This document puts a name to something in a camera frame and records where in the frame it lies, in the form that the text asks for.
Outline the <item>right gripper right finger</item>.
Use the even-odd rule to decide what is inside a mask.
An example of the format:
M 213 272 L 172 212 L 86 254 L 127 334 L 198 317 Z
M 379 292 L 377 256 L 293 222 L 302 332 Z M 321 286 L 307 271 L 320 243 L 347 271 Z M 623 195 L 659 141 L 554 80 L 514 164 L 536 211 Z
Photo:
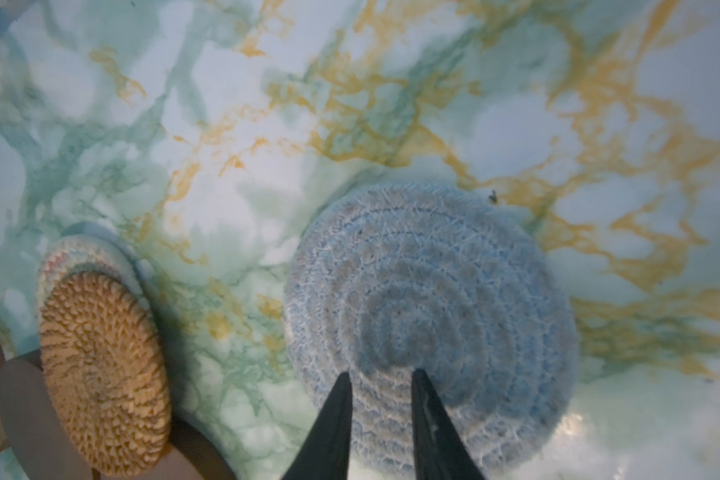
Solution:
M 484 480 L 423 369 L 412 374 L 413 454 L 418 480 Z

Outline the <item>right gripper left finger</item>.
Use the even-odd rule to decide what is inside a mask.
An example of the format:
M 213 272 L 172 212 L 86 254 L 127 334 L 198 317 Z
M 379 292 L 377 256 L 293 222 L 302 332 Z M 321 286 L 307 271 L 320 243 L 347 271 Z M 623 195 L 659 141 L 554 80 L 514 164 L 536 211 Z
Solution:
M 346 480 L 348 475 L 353 393 L 350 375 L 336 379 L 283 480 Z

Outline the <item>grey blue knitted coaster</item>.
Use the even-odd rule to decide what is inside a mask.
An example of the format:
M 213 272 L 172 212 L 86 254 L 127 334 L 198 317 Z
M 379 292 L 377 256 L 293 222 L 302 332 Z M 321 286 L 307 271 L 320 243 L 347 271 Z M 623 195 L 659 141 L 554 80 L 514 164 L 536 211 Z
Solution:
M 284 291 L 287 353 L 315 404 L 353 387 L 353 452 L 414 475 L 411 380 L 423 369 L 486 476 L 535 456 L 565 414 L 579 341 L 536 242 L 454 187 L 366 186 L 320 212 Z

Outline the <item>woven rattan coaster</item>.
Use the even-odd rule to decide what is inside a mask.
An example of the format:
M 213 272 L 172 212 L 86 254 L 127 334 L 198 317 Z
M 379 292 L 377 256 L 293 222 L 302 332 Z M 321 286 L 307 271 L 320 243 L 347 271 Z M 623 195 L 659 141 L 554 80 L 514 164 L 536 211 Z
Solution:
M 54 287 L 40 316 L 44 378 L 71 444 L 104 475 L 151 470 L 172 405 L 150 309 L 114 278 L 80 272 Z

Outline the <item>dark brown round coaster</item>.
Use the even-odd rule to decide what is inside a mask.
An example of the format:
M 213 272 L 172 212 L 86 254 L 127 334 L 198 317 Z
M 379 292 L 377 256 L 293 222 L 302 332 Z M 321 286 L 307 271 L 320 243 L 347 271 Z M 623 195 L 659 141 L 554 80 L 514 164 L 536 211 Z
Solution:
M 46 387 L 38 350 L 0 370 L 0 414 L 13 453 L 30 479 L 98 479 L 68 440 Z

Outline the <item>scratched brown round coaster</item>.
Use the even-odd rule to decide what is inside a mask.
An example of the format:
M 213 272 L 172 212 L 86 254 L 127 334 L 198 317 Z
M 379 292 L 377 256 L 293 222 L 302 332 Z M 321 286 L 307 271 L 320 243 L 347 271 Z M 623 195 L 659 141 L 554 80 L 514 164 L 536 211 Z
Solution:
M 237 476 L 201 432 L 180 417 L 171 420 L 170 435 L 160 460 L 134 479 L 229 479 Z

